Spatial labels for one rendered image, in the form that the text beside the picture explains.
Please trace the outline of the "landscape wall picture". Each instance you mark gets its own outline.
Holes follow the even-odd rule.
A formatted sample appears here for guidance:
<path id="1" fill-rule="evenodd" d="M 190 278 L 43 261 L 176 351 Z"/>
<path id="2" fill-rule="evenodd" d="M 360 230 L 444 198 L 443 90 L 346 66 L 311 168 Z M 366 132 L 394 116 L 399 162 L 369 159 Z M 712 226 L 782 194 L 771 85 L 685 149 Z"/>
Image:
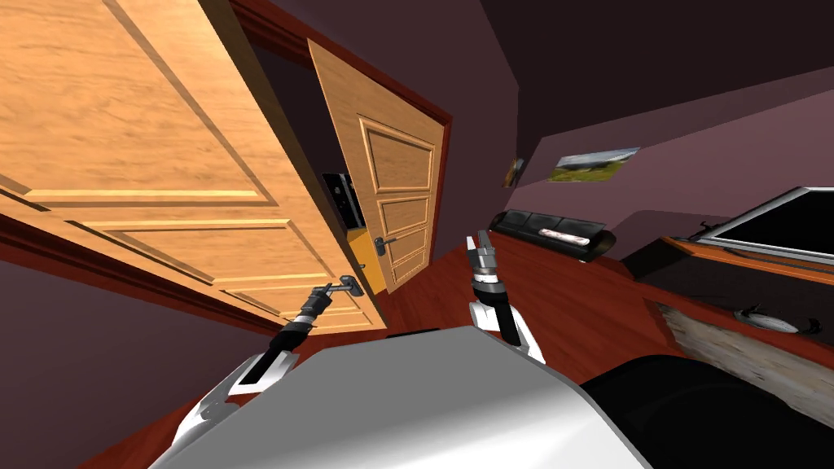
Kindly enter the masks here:
<path id="1" fill-rule="evenodd" d="M 549 182 L 604 182 L 611 179 L 639 151 L 631 147 L 565 156 L 553 168 Z"/>

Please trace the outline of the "black sofa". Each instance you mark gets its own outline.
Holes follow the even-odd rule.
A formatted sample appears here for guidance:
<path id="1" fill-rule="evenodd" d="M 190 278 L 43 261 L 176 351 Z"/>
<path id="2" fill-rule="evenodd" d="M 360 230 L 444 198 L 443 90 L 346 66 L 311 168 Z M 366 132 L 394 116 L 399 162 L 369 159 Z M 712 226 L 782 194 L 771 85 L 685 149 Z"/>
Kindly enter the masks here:
<path id="1" fill-rule="evenodd" d="M 496 214 L 489 230 L 585 263 L 602 256 L 617 241 L 603 223 L 515 209 Z"/>

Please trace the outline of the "grey round dish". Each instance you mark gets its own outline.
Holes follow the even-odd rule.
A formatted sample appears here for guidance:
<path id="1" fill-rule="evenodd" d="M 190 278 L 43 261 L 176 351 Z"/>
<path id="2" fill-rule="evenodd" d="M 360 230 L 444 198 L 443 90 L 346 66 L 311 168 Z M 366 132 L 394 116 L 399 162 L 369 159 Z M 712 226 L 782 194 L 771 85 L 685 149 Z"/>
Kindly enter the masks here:
<path id="1" fill-rule="evenodd" d="M 736 321 L 748 324 L 762 330 L 777 331 L 780 333 L 794 335 L 818 335 L 822 332 L 822 324 L 818 319 L 807 318 L 808 326 L 799 328 L 791 323 L 773 316 L 763 314 L 759 311 L 760 304 L 734 311 L 733 317 Z"/>

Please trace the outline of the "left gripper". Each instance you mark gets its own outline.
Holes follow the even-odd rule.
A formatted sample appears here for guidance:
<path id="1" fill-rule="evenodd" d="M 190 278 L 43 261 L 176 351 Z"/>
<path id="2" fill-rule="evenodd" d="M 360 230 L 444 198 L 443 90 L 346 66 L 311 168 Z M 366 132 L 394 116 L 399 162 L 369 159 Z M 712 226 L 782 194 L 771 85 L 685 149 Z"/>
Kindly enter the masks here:
<path id="1" fill-rule="evenodd" d="M 313 288 L 300 312 L 295 316 L 295 322 L 313 324 L 331 303 L 331 286 Z"/>

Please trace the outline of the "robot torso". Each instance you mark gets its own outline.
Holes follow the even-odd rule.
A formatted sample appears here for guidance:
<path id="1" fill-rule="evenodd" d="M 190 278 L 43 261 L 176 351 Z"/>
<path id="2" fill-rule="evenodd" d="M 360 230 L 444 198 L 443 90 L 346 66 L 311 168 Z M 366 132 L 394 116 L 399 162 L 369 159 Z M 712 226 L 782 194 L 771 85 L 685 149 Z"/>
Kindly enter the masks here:
<path id="1" fill-rule="evenodd" d="M 149 469 L 652 469 L 570 379 L 475 327 L 318 351 Z"/>

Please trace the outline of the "light wooden door leaf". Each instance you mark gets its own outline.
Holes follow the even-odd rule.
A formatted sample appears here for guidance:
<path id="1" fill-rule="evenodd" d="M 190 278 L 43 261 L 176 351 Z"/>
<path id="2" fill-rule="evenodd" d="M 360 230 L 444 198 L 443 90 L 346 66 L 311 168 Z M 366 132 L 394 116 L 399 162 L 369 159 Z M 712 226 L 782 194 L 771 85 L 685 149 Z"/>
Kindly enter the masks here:
<path id="1" fill-rule="evenodd" d="M 316 42 L 308 45 L 371 252 L 393 292 L 429 263 L 445 127 Z M 382 257 L 377 237 L 397 238 Z"/>
<path id="2" fill-rule="evenodd" d="M 0 0 L 0 222 L 42 270 L 252 331 L 362 278 L 229 0 Z"/>

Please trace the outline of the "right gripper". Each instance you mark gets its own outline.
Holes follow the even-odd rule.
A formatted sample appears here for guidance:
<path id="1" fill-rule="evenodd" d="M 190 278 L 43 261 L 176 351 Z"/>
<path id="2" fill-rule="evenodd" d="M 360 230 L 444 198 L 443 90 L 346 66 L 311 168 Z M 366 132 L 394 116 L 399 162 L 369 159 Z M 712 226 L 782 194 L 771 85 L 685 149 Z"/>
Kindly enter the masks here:
<path id="1" fill-rule="evenodd" d="M 472 236 L 468 236 L 467 256 L 470 256 L 473 279 L 479 283 L 496 283 L 497 260 L 494 247 L 489 239 L 489 231 L 479 230 L 477 232 L 478 247 Z"/>

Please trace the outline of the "grey door handle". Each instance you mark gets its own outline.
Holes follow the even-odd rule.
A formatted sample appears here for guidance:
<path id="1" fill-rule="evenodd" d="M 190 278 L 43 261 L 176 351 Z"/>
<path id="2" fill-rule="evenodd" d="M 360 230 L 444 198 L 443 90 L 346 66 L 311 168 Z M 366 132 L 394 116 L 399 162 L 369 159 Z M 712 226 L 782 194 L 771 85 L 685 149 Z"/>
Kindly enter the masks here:
<path id="1" fill-rule="evenodd" d="M 351 275 L 340 276 L 338 284 L 328 283 L 325 288 L 325 295 L 332 296 L 338 291 L 346 292 L 353 297 L 361 297 L 364 295 L 361 284 Z"/>

